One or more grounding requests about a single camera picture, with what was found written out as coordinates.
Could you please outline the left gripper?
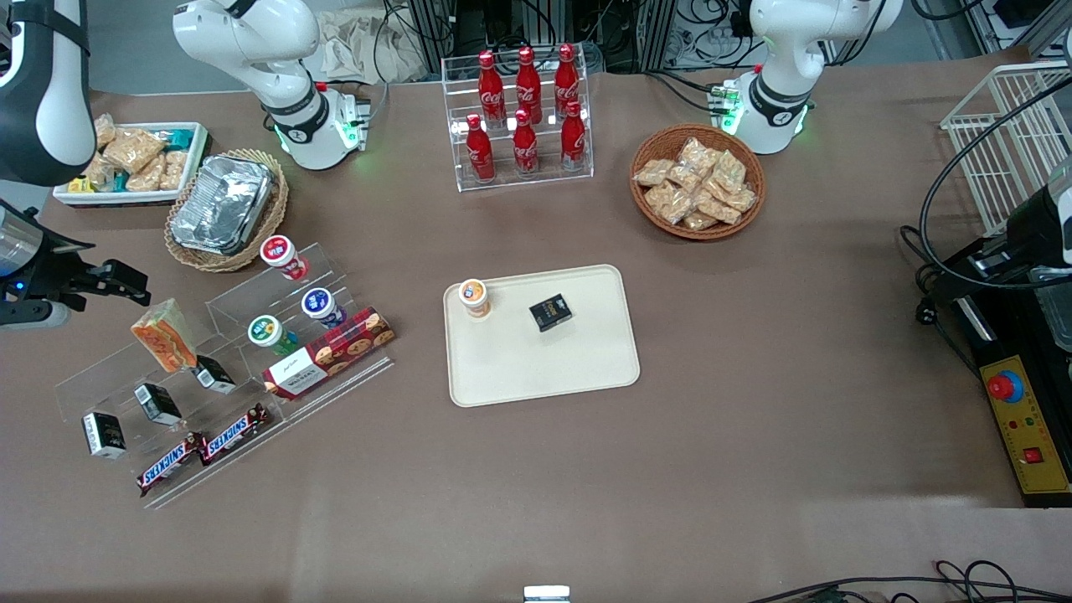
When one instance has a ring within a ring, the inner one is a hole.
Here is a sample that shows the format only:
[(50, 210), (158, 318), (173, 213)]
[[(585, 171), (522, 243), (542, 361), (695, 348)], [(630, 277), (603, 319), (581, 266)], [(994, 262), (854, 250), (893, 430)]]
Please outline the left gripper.
[(1069, 267), (1064, 219), (1049, 186), (1039, 188), (1008, 217), (1004, 241), (976, 241), (942, 261), (930, 299), (952, 304), (979, 291), (1027, 285), (1034, 266)]

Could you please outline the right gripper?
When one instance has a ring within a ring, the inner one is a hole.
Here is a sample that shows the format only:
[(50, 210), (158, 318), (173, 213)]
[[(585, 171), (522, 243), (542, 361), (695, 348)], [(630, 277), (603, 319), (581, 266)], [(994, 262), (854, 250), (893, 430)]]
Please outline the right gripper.
[(80, 253), (92, 242), (43, 235), (38, 249), (27, 242), (3, 242), (3, 302), (43, 299), (84, 312), (89, 295), (118, 296), (142, 307), (151, 305), (148, 277), (123, 262), (104, 262), (92, 273)]

